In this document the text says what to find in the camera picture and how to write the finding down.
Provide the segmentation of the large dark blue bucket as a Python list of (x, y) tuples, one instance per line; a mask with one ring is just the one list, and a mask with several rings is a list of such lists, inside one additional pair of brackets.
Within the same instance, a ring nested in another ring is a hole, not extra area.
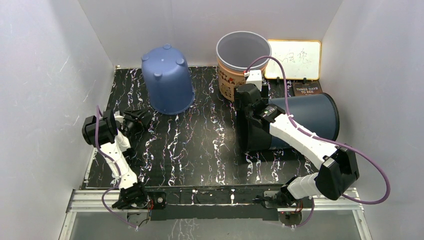
[(340, 131), (337, 105), (327, 93), (288, 98), (289, 111), (294, 120), (319, 137), (336, 141)]

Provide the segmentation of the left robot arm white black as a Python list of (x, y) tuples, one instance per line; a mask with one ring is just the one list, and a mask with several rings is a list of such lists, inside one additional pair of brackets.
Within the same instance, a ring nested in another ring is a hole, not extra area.
[(145, 208), (151, 201), (144, 185), (130, 168), (126, 156), (131, 153), (130, 138), (133, 133), (147, 129), (153, 119), (147, 109), (125, 110), (114, 114), (112, 110), (100, 111), (84, 120), (82, 136), (88, 145), (97, 149), (117, 180), (120, 197), (112, 208), (124, 210)]

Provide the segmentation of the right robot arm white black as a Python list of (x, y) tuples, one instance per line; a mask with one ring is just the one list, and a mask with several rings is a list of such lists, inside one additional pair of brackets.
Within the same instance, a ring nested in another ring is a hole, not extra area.
[(302, 198), (323, 195), (337, 200), (359, 177), (355, 153), (347, 147), (318, 139), (315, 133), (293, 120), (283, 108), (252, 83), (234, 90), (236, 132), (244, 153), (270, 150), (279, 139), (294, 148), (318, 169), (304, 177), (294, 176), (267, 201), (295, 207)]

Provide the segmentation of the light blue plastic bucket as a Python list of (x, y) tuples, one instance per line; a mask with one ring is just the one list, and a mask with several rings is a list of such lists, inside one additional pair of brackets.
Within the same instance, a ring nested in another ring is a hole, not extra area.
[(170, 44), (154, 48), (141, 57), (141, 69), (152, 108), (165, 115), (177, 115), (195, 99), (185, 56)]

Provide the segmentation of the black ribbed plastic bucket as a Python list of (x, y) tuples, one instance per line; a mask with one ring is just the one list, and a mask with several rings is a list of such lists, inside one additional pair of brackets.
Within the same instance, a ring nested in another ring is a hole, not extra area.
[(271, 149), (273, 137), (269, 133), (270, 123), (262, 118), (264, 110), (251, 106), (236, 110), (236, 135), (243, 153)]

